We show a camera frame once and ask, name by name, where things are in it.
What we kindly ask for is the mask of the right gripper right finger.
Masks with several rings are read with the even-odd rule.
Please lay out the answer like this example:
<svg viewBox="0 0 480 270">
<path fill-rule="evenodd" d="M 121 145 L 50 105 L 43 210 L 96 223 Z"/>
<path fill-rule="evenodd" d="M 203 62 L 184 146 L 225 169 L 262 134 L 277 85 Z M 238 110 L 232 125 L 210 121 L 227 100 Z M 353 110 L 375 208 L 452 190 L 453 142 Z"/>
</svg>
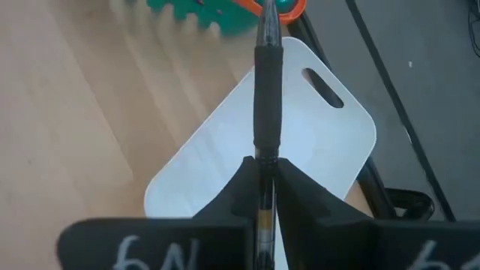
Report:
<svg viewBox="0 0 480 270">
<path fill-rule="evenodd" d="M 479 223 L 373 219 L 287 159 L 277 213 L 290 269 L 478 269 Z"/>
</svg>

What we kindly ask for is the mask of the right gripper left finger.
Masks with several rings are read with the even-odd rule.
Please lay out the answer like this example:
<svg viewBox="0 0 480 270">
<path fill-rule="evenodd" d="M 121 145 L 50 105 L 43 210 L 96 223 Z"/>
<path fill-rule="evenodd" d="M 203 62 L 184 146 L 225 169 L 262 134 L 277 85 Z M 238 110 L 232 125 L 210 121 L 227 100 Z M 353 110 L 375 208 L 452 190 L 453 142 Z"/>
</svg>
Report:
<svg viewBox="0 0 480 270">
<path fill-rule="evenodd" d="M 62 269 L 254 269 L 258 167 L 244 157 L 193 217 L 81 220 L 56 243 Z"/>
</svg>

